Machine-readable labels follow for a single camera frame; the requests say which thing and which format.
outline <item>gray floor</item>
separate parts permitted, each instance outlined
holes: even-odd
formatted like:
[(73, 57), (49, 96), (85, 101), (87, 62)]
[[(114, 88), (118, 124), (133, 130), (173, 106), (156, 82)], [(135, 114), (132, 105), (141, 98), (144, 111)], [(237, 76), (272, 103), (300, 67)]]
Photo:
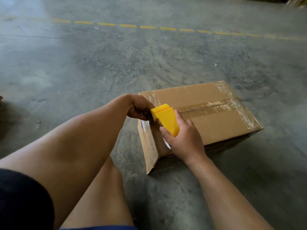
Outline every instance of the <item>gray floor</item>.
[[(265, 130), (214, 162), (273, 227), (306, 228), (307, 42), (297, 40), (307, 33), (304, 9), (236, 0), (0, 0), (0, 17), (1, 157), (122, 93), (225, 80)], [(213, 229), (185, 166), (146, 175), (136, 120), (127, 119), (112, 157), (140, 229)]]

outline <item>blue shorts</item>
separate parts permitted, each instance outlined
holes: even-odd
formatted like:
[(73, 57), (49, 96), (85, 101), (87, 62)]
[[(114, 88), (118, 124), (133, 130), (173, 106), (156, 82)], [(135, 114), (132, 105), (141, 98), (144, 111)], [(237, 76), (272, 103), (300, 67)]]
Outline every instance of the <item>blue shorts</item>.
[(87, 227), (87, 228), (60, 228), (59, 230), (138, 230), (136, 227), (132, 226), (95, 226), (95, 227)]

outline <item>thigh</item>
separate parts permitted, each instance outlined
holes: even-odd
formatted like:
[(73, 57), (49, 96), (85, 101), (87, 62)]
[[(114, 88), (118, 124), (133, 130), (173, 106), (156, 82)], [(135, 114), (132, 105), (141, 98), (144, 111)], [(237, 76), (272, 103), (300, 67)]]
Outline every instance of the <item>thigh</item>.
[(106, 160), (62, 228), (105, 225), (133, 226), (125, 199), (122, 175), (111, 157)]

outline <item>yellow plastic tool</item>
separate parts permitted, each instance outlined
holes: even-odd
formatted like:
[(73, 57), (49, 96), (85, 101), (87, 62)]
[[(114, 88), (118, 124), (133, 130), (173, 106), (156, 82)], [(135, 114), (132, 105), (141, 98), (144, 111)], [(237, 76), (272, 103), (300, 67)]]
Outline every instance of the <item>yellow plastic tool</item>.
[(157, 106), (150, 110), (154, 121), (159, 120), (163, 127), (165, 127), (174, 137), (179, 133), (179, 126), (177, 124), (175, 111), (167, 104)]

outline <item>forearm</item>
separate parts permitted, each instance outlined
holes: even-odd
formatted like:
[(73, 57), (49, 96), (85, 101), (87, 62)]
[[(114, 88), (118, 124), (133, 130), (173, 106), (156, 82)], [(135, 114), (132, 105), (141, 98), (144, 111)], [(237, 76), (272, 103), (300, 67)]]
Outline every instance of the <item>forearm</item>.
[(0, 167), (27, 174), (48, 190), (55, 209), (55, 229), (111, 153), (130, 107), (129, 96), (119, 96), (0, 160)]
[(188, 166), (201, 185), (216, 230), (273, 229), (210, 159)]

